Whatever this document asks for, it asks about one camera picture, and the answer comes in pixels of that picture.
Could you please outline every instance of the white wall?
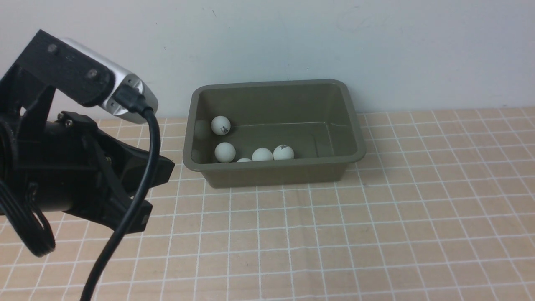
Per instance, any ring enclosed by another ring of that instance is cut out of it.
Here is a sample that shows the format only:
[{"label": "white wall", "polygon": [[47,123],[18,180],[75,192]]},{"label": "white wall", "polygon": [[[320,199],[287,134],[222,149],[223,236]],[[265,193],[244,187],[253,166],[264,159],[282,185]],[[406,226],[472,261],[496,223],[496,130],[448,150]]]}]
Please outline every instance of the white wall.
[{"label": "white wall", "polygon": [[533,0],[3,0],[2,73],[39,28],[137,73],[160,116],[206,84],[315,78],[359,111],[535,104]]}]

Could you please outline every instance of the grid mat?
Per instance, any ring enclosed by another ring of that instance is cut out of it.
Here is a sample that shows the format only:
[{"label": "grid mat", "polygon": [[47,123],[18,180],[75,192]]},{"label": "grid mat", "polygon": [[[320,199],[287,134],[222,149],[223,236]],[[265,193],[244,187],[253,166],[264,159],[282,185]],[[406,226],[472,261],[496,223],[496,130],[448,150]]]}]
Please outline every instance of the grid mat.
[{"label": "grid mat", "polygon": [[[535,107],[359,114],[368,153],[337,183],[212,189],[177,165],[94,300],[535,299]],[[148,128],[101,120],[148,148]],[[36,258],[0,216],[0,300],[78,300],[111,230],[48,213]]]}]

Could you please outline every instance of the white grid line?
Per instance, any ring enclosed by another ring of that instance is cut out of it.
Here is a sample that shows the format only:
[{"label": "white grid line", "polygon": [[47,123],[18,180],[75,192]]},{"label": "white grid line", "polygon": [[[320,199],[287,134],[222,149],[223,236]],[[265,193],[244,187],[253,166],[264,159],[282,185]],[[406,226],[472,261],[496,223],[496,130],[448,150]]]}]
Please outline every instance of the white grid line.
[{"label": "white grid line", "polygon": [[[258,202],[258,186],[255,187],[256,191],[256,208],[260,209],[260,203]],[[258,248],[258,294],[260,300],[262,300],[262,257],[260,254],[260,211],[256,211],[256,243]]]},{"label": "white grid line", "polygon": [[[232,208],[232,188],[228,196],[227,276],[231,274],[231,226],[232,226],[231,208]],[[227,296],[226,296],[227,301],[230,301],[229,296],[230,296],[230,277],[227,277]]]},{"label": "white grid line", "polygon": [[284,190],[284,186],[282,186],[282,202],[284,205],[284,225],[286,228],[286,247],[288,247],[288,264],[290,265],[290,281],[292,282],[292,298],[295,299],[295,286],[294,286],[294,268],[292,266],[292,253],[290,251],[290,234],[288,231],[288,210],[286,207],[286,193]]},{"label": "white grid line", "polygon": [[[372,143],[373,143],[374,148],[377,149],[377,145],[375,143],[375,140],[373,140]],[[381,169],[383,170],[383,174],[385,175],[386,184],[388,186],[388,191],[390,192],[390,195],[392,196],[392,199],[394,199],[394,192],[392,191],[392,187],[390,186],[390,183],[388,181],[388,177],[386,176],[384,165],[383,165],[383,160],[381,159],[380,156],[378,156],[378,158],[379,158],[379,164],[381,166]],[[375,233],[377,235],[376,227],[375,227],[375,224],[373,222],[373,215],[371,213],[371,210],[370,210],[369,206],[368,206],[368,210],[369,210],[369,213],[370,213],[370,220],[372,222],[373,230],[375,231]],[[397,206],[396,206],[396,210],[398,211],[398,216],[400,218],[400,221],[402,221],[401,214],[400,214]],[[410,253],[412,255],[412,258],[414,259],[414,262],[417,262],[416,255],[414,253],[414,249],[412,248],[412,243],[410,242],[409,235],[407,234],[407,229],[405,228],[405,225],[402,222],[401,222],[401,225],[402,225],[402,228],[403,228],[403,234],[405,235],[405,238],[407,239],[407,241],[409,241],[408,244],[409,244]],[[387,276],[387,279],[388,279],[388,284],[390,285],[390,289],[392,290],[392,298],[395,299],[394,292],[393,292],[394,291],[394,287],[392,286],[392,281],[390,279],[390,274],[388,272],[388,269],[387,269],[387,266],[386,266],[386,261],[385,261],[384,258],[383,258],[383,262],[385,263],[385,273],[386,273],[386,276]],[[416,269],[418,271],[418,277],[421,280],[423,287],[425,288],[425,282],[423,281],[422,273],[420,272],[420,267],[416,266]],[[427,299],[429,299],[429,295],[427,294],[427,291],[425,291],[425,296],[426,296]]]},{"label": "white grid line", "polygon": [[[166,127],[166,125],[164,124],[164,128],[163,128],[163,131],[162,131],[163,134],[160,135],[160,145],[163,145],[163,141],[164,141],[164,138],[163,138],[163,137],[165,136],[165,127]],[[143,130],[143,127],[140,128],[140,131],[139,131],[139,138],[141,138],[142,130]],[[141,139],[138,139],[138,140],[137,140],[137,146],[138,146],[138,147],[139,147],[139,144],[140,144],[140,143],[141,143]],[[149,192],[149,194],[148,194],[148,196],[149,196],[148,199],[151,198],[151,196],[152,196],[152,192],[153,192],[153,191],[154,191],[154,189],[151,189],[151,190],[150,190],[150,192]],[[141,235],[140,235],[140,238],[139,238],[139,245],[137,246],[137,256],[136,256],[136,260],[135,260],[135,262],[134,262],[134,269],[133,269],[133,271],[132,271],[131,282],[134,281],[135,274],[136,274],[136,271],[137,271],[137,263],[139,262],[139,257],[140,257],[139,254],[140,254],[140,252],[141,252],[141,246],[143,245],[143,237],[144,237],[144,234],[145,234],[144,231],[141,232]],[[133,285],[130,284],[130,287],[128,288],[128,295],[127,295],[127,298],[126,298],[127,301],[130,300],[130,295],[131,295],[131,293],[132,293],[132,287],[133,287]]]},{"label": "white grid line", "polygon": [[[454,155],[454,157],[455,157],[455,160],[456,160],[457,162],[459,162],[459,160],[458,160],[458,158],[457,158],[457,155],[456,155],[455,153],[453,153],[453,155]],[[463,170],[462,168],[461,168],[461,170],[462,170],[462,172],[463,172],[463,174],[464,174],[464,176],[465,176],[465,178],[466,178],[466,174],[465,174],[464,170]],[[435,171],[437,172],[437,174],[438,174],[438,176],[439,176],[439,179],[442,180],[442,177],[441,177],[440,174],[438,173],[438,170],[436,169],[436,167],[435,167]],[[472,189],[472,191],[473,191],[473,193],[474,193],[474,196],[477,197],[477,194],[476,194],[475,190],[472,188],[471,184],[470,184],[470,187],[471,187],[471,189]],[[448,192],[448,190],[446,189],[446,186],[444,185],[444,183],[442,183],[442,188],[443,188],[444,191],[446,192],[446,196],[448,197],[449,202],[450,202],[451,206],[453,207],[453,211],[455,212],[455,216],[459,217],[459,214],[458,214],[458,212],[457,212],[457,209],[455,208],[453,202],[451,201],[451,196],[449,195],[449,192]],[[464,233],[465,237],[466,237],[466,238],[469,238],[470,236],[468,235],[468,232],[466,231],[466,228],[464,227],[464,224],[463,224],[462,222],[459,222],[459,224],[461,225],[461,228],[463,229],[463,233]],[[476,256],[476,260],[477,260],[477,262],[478,262],[478,264],[479,264],[481,270],[483,271],[483,274],[485,275],[485,278],[486,278],[486,280],[487,280],[487,283],[490,284],[490,283],[491,283],[490,278],[489,278],[489,276],[488,276],[488,274],[487,274],[487,271],[483,268],[483,265],[482,265],[482,263],[481,263],[481,260],[480,260],[480,258],[479,258],[479,255],[478,255],[478,253],[477,253],[477,251],[476,251],[476,248],[473,246],[473,243],[472,243],[471,240],[468,239],[468,243],[469,243],[469,245],[470,245],[470,248],[472,249],[472,252],[473,252],[474,255]],[[452,278],[456,281],[455,274],[454,274],[453,271],[451,270],[451,267],[450,267],[450,272],[451,272],[451,274],[452,274]],[[496,300],[498,300],[498,297],[497,297],[497,295],[496,295],[496,292],[494,291],[494,289],[493,289],[492,287],[491,287],[491,289],[492,289],[492,294],[494,295],[494,298],[495,298]]]},{"label": "white grid line", "polygon": [[[58,229],[56,230],[56,233],[54,234],[54,240],[56,239],[56,237],[58,236],[58,233],[59,231],[61,230],[61,227],[62,227],[62,222],[63,220],[65,219],[65,213],[63,214],[62,216],[62,220],[60,221],[59,223],[59,226],[58,226]],[[44,272],[44,269],[46,268],[46,263],[48,262],[48,259],[50,258],[50,253],[47,254],[47,257],[45,258],[44,260],[44,264],[43,264],[43,268],[41,268],[41,273],[39,274],[39,277],[37,278],[37,282],[35,283],[35,287],[32,291],[32,294],[30,295],[30,300],[32,300],[36,290],[37,290],[37,287],[39,286],[39,283],[41,282],[41,278],[43,277],[43,272]]]},{"label": "white grid line", "polygon": [[[207,182],[204,181],[204,188],[203,188],[203,193],[206,193],[206,185]],[[203,196],[202,197],[202,214],[201,214],[201,225],[200,225],[200,234],[199,234],[199,244],[197,246],[197,266],[195,267],[195,282],[193,284],[193,300],[196,300],[196,295],[197,295],[197,279],[198,279],[198,276],[199,276],[199,262],[201,261],[201,238],[202,238],[202,226],[203,226],[203,217],[204,217],[204,206],[205,206],[205,203],[204,203],[204,200],[205,200],[205,197]]]},{"label": "white grid line", "polygon": [[[485,128],[488,130],[488,126],[487,126],[487,124],[486,124],[485,122],[483,122],[483,124],[484,124]],[[502,149],[501,145],[498,143],[498,141],[496,140],[496,138],[495,138],[495,136],[494,136],[494,133],[491,133],[491,136],[492,136],[493,140],[496,142],[496,144],[498,145],[498,147],[500,148],[500,150],[502,150],[502,152],[503,152],[503,149]],[[490,168],[488,167],[487,162],[485,162],[485,161],[483,160],[483,157],[481,156],[481,153],[479,152],[478,149],[476,149],[476,152],[477,152],[478,156],[482,159],[483,164],[484,164],[485,168],[487,169],[487,171],[490,172],[491,170],[490,170]],[[511,206],[511,204],[510,204],[509,201],[507,200],[507,195],[503,192],[503,189],[501,188],[501,186],[497,183],[497,181],[496,181],[495,179],[494,179],[494,182],[496,183],[496,186],[498,187],[498,190],[500,191],[501,195],[504,196],[504,199],[505,199],[506,202],[508,203],[508,205],[509,205],[511,211],[512,211],[512,212],[515,212],[514,209],[513,209],[513,207]],[[476,195],[476,199],[477,199],[477,201],[479,202],[479,205],[481,206],[481,208],[483,209],[483,212],[486,214],[486,209],[485,209],[485,207],[483,206],[483,204],[481,203],[481,199],[480,199],[480,197]],[[487,217],[487,219],[488,219],[489,224],[491,225],[492,231],[493,231],[496,235],[498,235],[498,232],[496,231],[496,228],[494,227],[494,224],[492,223],[492,221],[491,221],[488,217]],[[516,216],[516,219],[518,220],[519,224],[522,225],[522,222],[518,219],[517,216]],[[515,271],[516,275],[518,276],[519,279],[521,279],[521,280],[523,281],[522,275],[520,274],[520,272],[518,271],[518,269],[517,269],[516,266],[514,265],[513,260],[511,259],[510,255],[509,255],[509,251],[508,251],[507,248],[505,247],[503,241],[502,241],[501,238],[499,238],[499,237],[497,237],[497,239],[498,239],[498,241],[500,242],[500,245],[502,246],[502,248],[505,250],[506,256],[508,257],[509,262],[511,263],[511,265],[512,265],[512,267],[513,267],[513,270]],[[525,290],[526,294],[528,295],[529,299],[530,299],[531,301],[533,301],[533,298],[532,298],[532,296],[531,296],[531,294],[530,294],[530,292],[529,292],[528,287],[525,285],[525,283],[523,283],[523,287],[524,287],[524,290]]]},{"label": "white grid line", "polygon": [[[527,237],[527,235],[505,235],[503,237]],[[421,243],[440,243],[440,242],[459,242],[459,241],[468,241],[468,240],[485,240],[485,239],[489,239],[489,238],[496,238],[496,236],[484,236],[484,237],[474,237],[474,238],[453,238],[453,239],[441,239],[441,240],[413,240],[411,241],[412,243],[417,243],[417,244],[421,244]],[[293,247],[293,248],[290,248],[290,251],[295,251],[295,250],[302,250],[302,249],[309,249],[309,250],[317,250],[317,249],[332,249],[332,248],[337,248],[337,247],[359,247],[359,246],[377,246],[377,247],[381,247],[381,246],[386,246],[386,245],[404,245],[404,244],[408,244],[409,241],[404,241],[404,242],[392,242],[392,243],[373,243],[373,244],[350,244],[350,245],[346,245],[346,244],[343,244],[343,245],[325,245],[325,246],[300,246],[300,247]],[[244,250],[244,251],[231,251],[230,254],[239,254],[239,253],[250,253],[250,252],[256,252],[256,251],[260,251],[260,252],[266,252],[266,251],[288,251],[288,248],[279,248],[279,249],[268,249],[268,250],[257,250],[257,249],[254,249],[254,250]],[[224,254],[227,254],[227,252],[211,252],[211,253],[200,253],[201,256],[203,255],[224,255]],[[192,255],[191,254],[184,254],[184,255],[170,255],[169,258],[182,258],[182,257],[191,257]],[[168,258],[167,256],[150,256],[150,257],[139,257],[139,259],[166,259]],[[134,261],[136,258],[116,258],[116,259],[111,259],[110,262],[118,262],[118,261]],[[526,259],[532,259],[532,257],[514,257],[512,258],[513,261],[521,261],[521,260],[526,260]],[[509,259],[504,259],[504,258],[495,258],[495,259],[481,259],[479,261],[481,262],[498,262],[498,261],[508,261]],[[52,266],[52,265],[69,265],[69,264],[87,264],[87,263],[91,263],[93,262],[94,260],[78,260],[78,261],[70,261],[70,262],[47,262],[46,265],[47,266]],[[476,262],[479,262],[478,260],[454,260],[454,261],[449,261],[451,264],[469,264],[469,263],[476,263]],[[442,264],[442,263],[445,263],[445,262],[433,262],[433,263],[430,263],[430,264],[426,264],[426,263],[421,263],[421,264],[417,264],[417,265],[437,265],[437,264]],[[0,267],[31,267],[31,266],[42,266],[43,263],[35,263],[35,264],[12,264],[12,265],[2,265]],[[416,267],[416,265],[388,265],[388,267]],[[358,267],[355,267],[356,270],[361,270],[361,269],[368,269],[368,267],[365,267],[365,268],[358,268]],[[338,270],[338,269],[324,269],[324,270],[329,270],[329,271],[333,271],[333,270]]]},{"label": "white grid line", "polygon": [[[308,197],[310,198],[310,204],[312,205],[313,200],[312,200],[312,191],[310,190],[310,184],[308,184]],[[311,207],[311,211],[312,211],[312,222],[314,224],[314,235],[316,239],[316,246],[319,246],[318,224],[316,223],[316,212],[314,211],[314,206]],[[325,269],[323,268],[322,253],[319,248],[317,250],[318,250],[319,268],[322,272],[323,294],[327,296],[327,283],[325,282]]]},{"label": "white grid line", "polygon": [[[388,118],[388,121],[390,122],[390,116],[389,114],[387,114],[387,118]],[[407,158],[405,157],[405,154],[403,154],[403,159],[407,162]],[[415,178],[414,178],[414,174],[412,173],[412,169],[409,169],[409,173],[410,173],[410,176],[412,178],[412,181],[413,182],[416,182]],[[422,197],[422,193],[420,191],[420,189],[418,188],[418,186],[416,186],[416,191],[418,192],[418,195],[419,197],[423,200],[424,198]],[[436,238],[438,238],[438,233],[437,233],[437,230],[435,229],[435,226],[434,224],[431,222],[431,215],[429,214],[429,211],[427,210],[427,207],[424,203],[424,201],[422,201],[422,205],[424,207],[424,210],[425,210],[425,214],[428,216],[429,218],[429,222],[431,224],[431,228],[433,229],[433,233],[435,235]],[[398,207],[398,203],[395,204],[395,207],[396,207],[396,210],[398,211],[398,217],[400,219],[400,221],[403,221],[402,224],[403,224],[403,230],[405,231],[405,235],[407,236],[407,240],[409,240],[409,235],[407,234],[407,230],[405,228],[405,222],[403,220],[403,217],[401,215],[401,212],[399,210],[399,207]],[[454,280],[455,282],[455,286],[458,287],[458,282],[457,282],[457,279],[455,278],[455,274],[453,273],[453,270],[452,270],[452,267],[451,267],[451,264],[448,262],[448,257],[446,256],[446,252],[444,251],[444,247],[442,246],[442,244],[439,243],[439,246],[440,246],[440,251],[442,252],[442,255],[444,256],[444,259],[446,260],[446,265],[448,266],[448,270],[452,276],[452,279]],[[414,262],[418,262],[418,260],[416,259],[416,255],[414,253],[414,250],[412,249],[412,243],[409,242],[409,247],[410,247],[410,250],[412,252],[412,257],[414,259]],[[417,270],[418,270],[418,276],[420,277],[420,281],[422,282],[422,285],[423,287],[426,289],[425,290],[425,297],[429,300],[429,292],[427,291],[427,287],[425,285],[425,282],[424,282],[424,278],[422,277],[422,273],[420,271],[420,268],[417,267]],[[461,296],[461,299],[464,301],[464,298],[462,297],[462,294],[461,294],[461,290],[460,289],[457,289],[457,291],[459,292],[459,295]]]},{"label": "white grid line", "polygon": [[353,275],[355,277],[355,282],[356,282],[355,284],[357,286],[358,298],[362,299],[362,297],[361,297],[361,287],[360,287],[360,284],[359,284],[358,278],[357,278],[357,270],[355,269],[355,259],[353,258],[353,252],[351,251],[351,247],[349,246],[349,236],[347,235],[346,222],[345,222],[345,219],[343,218],[342,206],[340,206],[340,197],[338,196],[338,189],[337,189],[336,182],[334,183],[334,192],[336,193],[338,209],[340,211],[340,218],[341,218],[342,225],[343,225],[343,227],[342,227],[343,234],[345,236],[345,240],[346,240],[346,244],[347,244],[347,251],[349,252],[349,259],[351,260],[351,268],[353,269]]},{"label": "white grid line", "polygon": [[[72,278],[74,276],[74,273],[76,271],[76,266],[77,266],[77,263],[79,262],[80,260],[80,254],[82,253],[82,248],[83,248],[83,243],[85,242],[84,239],[86,238],[87,236],[87,230],[89,230],[89,222],[86,222],[86,229],[85,231],[83,232],[83,236],[82,236],[82,240],[81,240],[81,243],[80,243],[80,249],[78,250],[78,254],[76,255],[76,260],[74,261],[74,264],[72,266],[72,271],[71,271],[71,276],[69,277],[69,280],[68,280],[68,287],[71,287],[71,283],[72,283]],[[65,300],[65,296],[67,295],[67,290],[65,290],[65,292],[63,293],[63,296],[62,296],[62,300]]]},{"label": "white grid line", "polygon": [[[180,166],[180,176],[179,176],[179,178],[181,176],[182,176],[182,165]],[[178,209],[178,195],[179,194],[180,194],[180,185],[177,185],[177,197],[175,198],[173,213],[176,213],[177,209]],[[169,256],[171,255],[171,246],[172,246],[172,243],[173,243],[172,234],[173,234],[173,229],[174,229],[174,220],[175,219],[172,219],[172,221],[171,221],[171,231],[170,231],[170,234],[169,234],[169,245],[167,246],[167,256],[166,256],[166,259],[165,259],[164,279],[167,278],[167,266],[169,265]],[[160,292],[160,301],[163,300],[164,291],[165,291],[165,282],[162,282],[162,291]]]}]

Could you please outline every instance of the black cable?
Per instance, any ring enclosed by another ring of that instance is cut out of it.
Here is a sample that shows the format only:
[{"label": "black cable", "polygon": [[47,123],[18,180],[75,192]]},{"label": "black cable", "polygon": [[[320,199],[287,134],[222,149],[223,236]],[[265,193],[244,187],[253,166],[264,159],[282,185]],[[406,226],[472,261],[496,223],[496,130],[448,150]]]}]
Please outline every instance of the black cable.
[{"label": "black cable", "polygon": [[56,241],[50,224],[33,201],[36,185],[30,185],[25,201],[18,200],[0,180],[0,210],[6,215],[20,239],[37,257],[54,251]]},{"label": "black cable", "polygon": [[143,112],[141,113],[141,116],[147,120],[147,123],[149,125],[149,133],[150,133],[149,160],[147,162],[147,167],[145,168],[145,172],[143,174],[143,177],[141,178],[141,183],[139,187],[137,188],[137,192],[134,196],[132,204],[128,208],[125,216],[123,217],[123,219],[121,220],[117,228],[115,229],[115,232],[113,232],[113,234],[111,235],[110,239],[104,246],[104,249],[102,250],[101,254],[98,256],[95,264],[93,265],[93,268],[91,269],[91,272],[89,273],[89,277],[87,278],[86,285],[83,287],[80,301],[91,300],[91,297],[93,295],[93,292],[95,291],[97,282],[99,278],[101,277],[102,272],[104,271],[104,268],[108,264],[108,261],[110,260],[111,256],[113,255],[117,247],[119,246],[119,243],[123,239],[124,235],[126,234],[128,229],[132,225],[132,222],[134,221],[141,207],[141,204],[143,203],[143,200],[145,199],[145,196],[147,196],[147,192],[150,189],[150,185],[154,177],[154,173],[156,171],[156,163],[160,155],[160,128],[158,125],[158,120],[156,119],[156,116],[154,115],[154,112],[152,111],[152,109],[147,108],[147,107],[143,108]]}]

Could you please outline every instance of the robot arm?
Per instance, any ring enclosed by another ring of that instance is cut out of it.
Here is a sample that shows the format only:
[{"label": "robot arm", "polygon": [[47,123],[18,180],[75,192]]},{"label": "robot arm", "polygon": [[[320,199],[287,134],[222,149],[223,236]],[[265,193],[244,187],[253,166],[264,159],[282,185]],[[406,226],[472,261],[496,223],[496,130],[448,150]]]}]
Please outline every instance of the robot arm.
[{"label": "robot arm", "polygon": [[[64,211],[115,230],[130,207],[148,152],[114,139],[74,112],[47,122],[58,89],[84,107],[101,106],[143,123],[140,114],[117,102],[124,86],[137,90],[156,111],[154,94],[135,74],[44,31],[0,80],[0,214],[36,256],[55,247],[42,212]],[[26,109],[22,115],[21,108]],[[173,168],[160,156],[151,187],[168,182]],[[143,201],[128,233],[143,231],[151,210]]]}]

